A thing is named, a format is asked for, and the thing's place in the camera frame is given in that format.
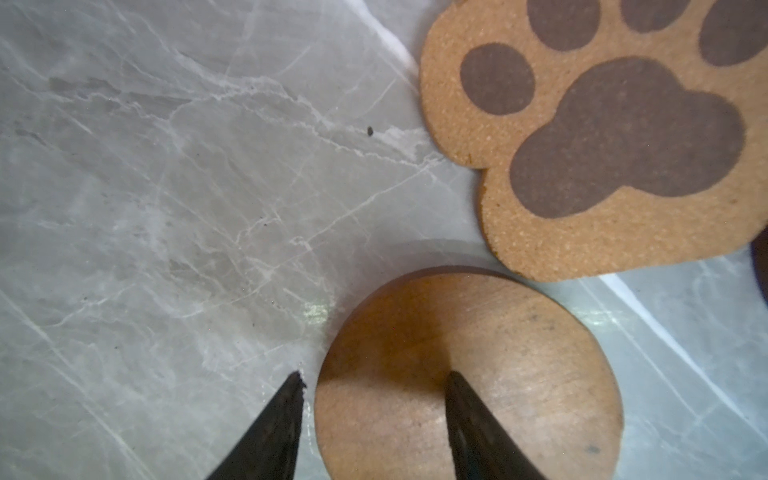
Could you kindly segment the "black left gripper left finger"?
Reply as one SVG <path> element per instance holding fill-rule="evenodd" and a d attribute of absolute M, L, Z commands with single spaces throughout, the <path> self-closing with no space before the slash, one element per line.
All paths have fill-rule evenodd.
<path fill-rule="evenodd" d="M 305 388 L 299 371 L 289 374 L 208 479 L 293 479 L 302 431 Z"/>

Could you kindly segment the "dark brown round coaster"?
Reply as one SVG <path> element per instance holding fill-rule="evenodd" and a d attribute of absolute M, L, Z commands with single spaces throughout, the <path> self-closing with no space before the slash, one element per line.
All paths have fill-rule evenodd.
<path fill-rule="evenodd" d="M 765 302 L 768 302 L 768 227 L 765 227 L 751 242 L 752 266 Z"/>

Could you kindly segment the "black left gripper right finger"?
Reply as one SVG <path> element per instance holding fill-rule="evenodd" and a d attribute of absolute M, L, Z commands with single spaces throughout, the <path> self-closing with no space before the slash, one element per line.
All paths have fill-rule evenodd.
<path fill-rule="evenodd" d="M 449 445 L 458 480 L 544 480 L 461 373 L 445 384 Z"/>

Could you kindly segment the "light round wooden coaster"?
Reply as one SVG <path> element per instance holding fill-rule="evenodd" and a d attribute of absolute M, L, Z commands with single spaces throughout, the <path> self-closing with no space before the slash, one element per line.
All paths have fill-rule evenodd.
<path fill-rule="evenodd" d="M 546 295 L 464 268 L 402 276 L 352 310 L 314 400 L 329 475 L 453 478 L 445 385 L 454 371 L 546 477 L 613 477 L 623 407 L 595 337 Z"/>

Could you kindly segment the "cork paw print coaster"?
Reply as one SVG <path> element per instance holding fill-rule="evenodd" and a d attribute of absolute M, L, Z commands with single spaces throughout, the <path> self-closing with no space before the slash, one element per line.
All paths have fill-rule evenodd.
<path fill-rule="evenodd" d="M 767 223 L 763 1 L 455 1 L 428 130 L 482 172 L 485 240 L 553 282 L 727 254 Z"/>

